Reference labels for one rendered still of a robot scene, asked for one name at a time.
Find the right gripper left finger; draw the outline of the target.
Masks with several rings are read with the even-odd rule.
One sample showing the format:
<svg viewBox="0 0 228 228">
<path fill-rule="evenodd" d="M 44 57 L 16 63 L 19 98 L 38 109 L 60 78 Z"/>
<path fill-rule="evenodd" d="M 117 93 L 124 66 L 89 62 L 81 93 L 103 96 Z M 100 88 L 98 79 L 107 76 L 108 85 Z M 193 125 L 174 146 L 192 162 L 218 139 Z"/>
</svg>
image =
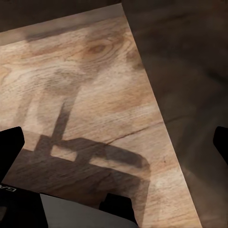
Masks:
<svg viewBox="0 0 228 228">
<path fill-rule="evenodd" d="M 0 183 L 25 144 L 22 128 L 13 127 L 0 132 Z"/>
</svg>

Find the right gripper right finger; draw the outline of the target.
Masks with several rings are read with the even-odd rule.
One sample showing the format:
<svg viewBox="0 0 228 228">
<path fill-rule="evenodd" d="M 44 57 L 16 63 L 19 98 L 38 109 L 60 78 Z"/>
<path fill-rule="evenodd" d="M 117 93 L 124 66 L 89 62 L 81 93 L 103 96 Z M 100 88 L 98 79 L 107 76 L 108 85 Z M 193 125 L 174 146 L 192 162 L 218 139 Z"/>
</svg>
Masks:
<svg viewBox="0 0 228 228">
<path fill-rule="evenodd" d="M 222 126 L 216 128 L 213 144 L 228 165 L 228 128 Z"/>
</svg>

